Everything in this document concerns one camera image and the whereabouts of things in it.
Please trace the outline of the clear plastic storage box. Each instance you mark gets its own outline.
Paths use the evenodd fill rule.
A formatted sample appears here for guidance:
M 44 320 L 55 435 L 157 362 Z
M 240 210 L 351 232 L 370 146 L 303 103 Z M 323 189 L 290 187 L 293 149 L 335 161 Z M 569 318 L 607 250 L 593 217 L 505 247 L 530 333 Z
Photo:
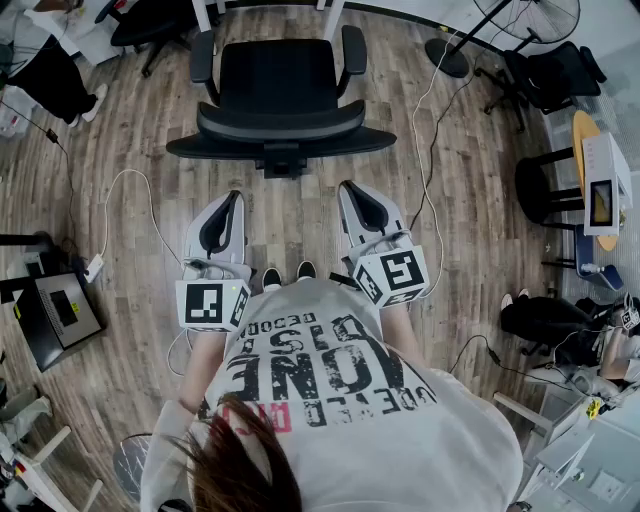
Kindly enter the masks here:
M 22 89 L 6 86 L 0 92 L 0 137 L 23 137 L 36 106 L 37 102 Z

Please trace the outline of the white box with screen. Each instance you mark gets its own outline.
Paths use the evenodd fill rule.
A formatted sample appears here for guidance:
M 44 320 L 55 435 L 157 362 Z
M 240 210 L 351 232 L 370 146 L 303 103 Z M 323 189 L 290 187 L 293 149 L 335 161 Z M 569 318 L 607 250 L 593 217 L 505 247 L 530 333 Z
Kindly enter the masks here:
M 621 215 L 633 208 L 629 165 L 610 133 L 582 141 L 584 160 L 584 232 L 618 236 Z

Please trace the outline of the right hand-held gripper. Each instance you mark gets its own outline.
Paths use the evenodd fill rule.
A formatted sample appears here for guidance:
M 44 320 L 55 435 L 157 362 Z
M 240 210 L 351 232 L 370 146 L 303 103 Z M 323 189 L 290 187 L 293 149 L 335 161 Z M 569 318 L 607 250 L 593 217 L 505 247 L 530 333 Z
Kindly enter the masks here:
M 423 249 L 405 229 L 399 207 L 378 190 L 342 182 L 338 204 L 352 247 L 346 266 L 360 290 L 383 309 L 418 299 L 429 288 Z

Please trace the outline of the person in white clothes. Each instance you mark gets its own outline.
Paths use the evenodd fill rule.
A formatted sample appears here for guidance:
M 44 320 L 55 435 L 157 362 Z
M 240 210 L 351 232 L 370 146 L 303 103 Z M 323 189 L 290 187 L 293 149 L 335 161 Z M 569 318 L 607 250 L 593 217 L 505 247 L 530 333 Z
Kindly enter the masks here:
M 385 344 L 379 311 L 319 279 L 250 299 L 198 412 L 164 405 L 141 512 L 507 512 L 511 425 Z

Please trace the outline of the round yellow table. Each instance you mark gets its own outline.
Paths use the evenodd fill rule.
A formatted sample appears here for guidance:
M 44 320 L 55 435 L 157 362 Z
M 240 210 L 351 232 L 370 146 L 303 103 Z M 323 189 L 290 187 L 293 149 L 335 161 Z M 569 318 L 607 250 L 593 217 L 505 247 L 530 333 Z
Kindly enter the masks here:
M 574 152 L 574 160 L 576 162 L 579 186 L 584 201 L 584 227 L 587 228 L 591 218 L 591 185 L 586 182 L 585 178 L 585 158 L 583 152 L 583 141 L 591 137 L 599 136 L 601 133 L 595 121 L 584 111 L 575 112 L 572 120 L 572 149 Z M 618 224 L 620 220 L 620 200 L 619 200 L 619 183 L 617 177 L 611 173 L 611 203 L 612 203 L 612 225 Z M 612 228 L 603 234 L 596 234 L 596 240 L 599 246 L 607 252 L 611 252 L 616 247 L 619 239 L 619 233 L 614 234 Z

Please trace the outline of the person's left forearm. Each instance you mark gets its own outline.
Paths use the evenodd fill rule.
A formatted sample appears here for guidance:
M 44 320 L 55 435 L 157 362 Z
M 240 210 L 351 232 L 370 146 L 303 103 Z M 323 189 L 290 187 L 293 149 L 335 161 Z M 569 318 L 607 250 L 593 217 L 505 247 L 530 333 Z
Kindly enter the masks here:
M 196 414 L 205 393 L 222 364 L 227 334 L 199 332 L 178 395 L 180 404 Z

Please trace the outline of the blue chair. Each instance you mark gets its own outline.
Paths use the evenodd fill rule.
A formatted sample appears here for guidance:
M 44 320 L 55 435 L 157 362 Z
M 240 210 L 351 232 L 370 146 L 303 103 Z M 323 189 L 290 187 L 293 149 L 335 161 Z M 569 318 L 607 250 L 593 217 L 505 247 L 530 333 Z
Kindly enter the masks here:
M 612 291 L 622 289 L 624 283 L 614 265 L 595 263 L 593 237 L 584 233 L 582 224 L 574 228 L 574 256 L 576 273 L 581 279 Z

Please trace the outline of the white side table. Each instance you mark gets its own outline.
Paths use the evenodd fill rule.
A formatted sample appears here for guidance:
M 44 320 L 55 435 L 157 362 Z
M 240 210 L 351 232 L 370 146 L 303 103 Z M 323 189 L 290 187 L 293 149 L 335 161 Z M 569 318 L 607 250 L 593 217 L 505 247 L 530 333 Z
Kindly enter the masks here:
M 121 54 L 111 45 L 116 22 L 110 17 L 95 22 L 105 2 L 83 0 L 82 6 L 69 14 L 27 10 L 26 15 L 36 26 L 52 34 L 70 56 L 81 54 L 91 65 L 97 66 Z

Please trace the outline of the person's right forearm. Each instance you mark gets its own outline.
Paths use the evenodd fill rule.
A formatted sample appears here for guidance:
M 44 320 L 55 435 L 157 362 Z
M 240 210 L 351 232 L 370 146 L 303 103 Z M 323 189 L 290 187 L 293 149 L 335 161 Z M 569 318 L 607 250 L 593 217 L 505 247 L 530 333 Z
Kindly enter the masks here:
M 410 363 L 426 366 L 406 304 L 383 308 L 379 313 L 384 343 Z

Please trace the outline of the black swivel office chair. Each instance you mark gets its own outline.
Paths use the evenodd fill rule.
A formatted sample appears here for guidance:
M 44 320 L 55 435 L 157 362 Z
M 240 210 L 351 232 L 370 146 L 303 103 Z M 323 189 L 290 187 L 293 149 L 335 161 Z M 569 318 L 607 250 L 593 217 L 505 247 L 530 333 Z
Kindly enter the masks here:
M 102 23 L 107 17 L 117 22 L 110 43 L 114 47 L 133 47 L 136 53 L 141 46 L 150 44 L 147 60 L 141 69 L 144 78 L 151 76 L 151 65 L 160 51 L 168 43 L 191 50 L 190 43 L 183 37 L 197 24 L 191 0 L 137 0 L 126 12 L 116 8 L 119 0 L 108 0 L 95 18 Z

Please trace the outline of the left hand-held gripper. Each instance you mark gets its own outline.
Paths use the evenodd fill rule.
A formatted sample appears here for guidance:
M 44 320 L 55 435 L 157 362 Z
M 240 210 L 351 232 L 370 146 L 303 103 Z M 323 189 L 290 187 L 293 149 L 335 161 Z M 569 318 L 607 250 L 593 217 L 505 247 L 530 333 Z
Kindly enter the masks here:
M 175 283 L 179 325 L 236 332 L 251 296 L 245 262 L 245 202 L 231 190 L 209 203 L 188 227 L 183 278 Z

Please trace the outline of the black stool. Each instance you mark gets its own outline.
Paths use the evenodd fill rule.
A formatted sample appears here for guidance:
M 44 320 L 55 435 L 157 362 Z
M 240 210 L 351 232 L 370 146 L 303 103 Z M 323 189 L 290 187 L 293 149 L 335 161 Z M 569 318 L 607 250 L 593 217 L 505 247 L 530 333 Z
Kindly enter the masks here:
M 573 159 L 571 147 L 533 158 L 523 158 L 516 166 L 515 187 L 519 205 L 529 221 L 544 227 L 567 229 L 563 222 L 551 221 L 555 214 L 583 211 L 583 193 L 579 187 L 552 190 L 543 167 Z

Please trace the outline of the black mesh office chair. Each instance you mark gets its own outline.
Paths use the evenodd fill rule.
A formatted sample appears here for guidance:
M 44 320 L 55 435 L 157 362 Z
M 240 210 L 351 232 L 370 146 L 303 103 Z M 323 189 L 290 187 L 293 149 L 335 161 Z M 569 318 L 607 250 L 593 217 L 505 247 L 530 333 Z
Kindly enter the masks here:
M 518 134 L 525 131 L 522 111 L 529 107 L 548 115 L 577 104 L 579 97 L 597 97 L 607 81 L 591 50 L 570 41 L 537 55 L 525 56 L 515 50 L 504 53 L 506 67 L 491 74 L 476 68 L 476 77 L 484 76 L 503 94 L 484 107 L 489 115 L 496 106 L 509 101 L 514 111 Z

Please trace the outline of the grey cloth bundle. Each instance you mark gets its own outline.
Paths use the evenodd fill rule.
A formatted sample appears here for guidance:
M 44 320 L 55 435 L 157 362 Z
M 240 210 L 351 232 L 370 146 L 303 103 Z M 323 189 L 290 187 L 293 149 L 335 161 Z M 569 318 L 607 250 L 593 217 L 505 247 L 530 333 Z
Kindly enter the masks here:
M 9 407 L 6 407 L 0 411 L 0 433 L 7 439 L 9 445 L 14 445 L 25 438 L 40 416 L 53 415 L 51 402 L 46 396 L 35 399 L 12 417 L 8 417 L 8 409 Z

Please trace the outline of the grey computer tower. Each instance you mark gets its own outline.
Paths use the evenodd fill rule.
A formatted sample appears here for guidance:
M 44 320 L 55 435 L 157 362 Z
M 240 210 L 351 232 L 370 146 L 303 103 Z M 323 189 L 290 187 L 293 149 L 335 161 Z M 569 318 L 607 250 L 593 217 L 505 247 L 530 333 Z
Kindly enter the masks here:
M 13 310 L 41 372 L 79 351 L 87 340 L 104 331 L 86 291 L 72 272 L 29 279 Z

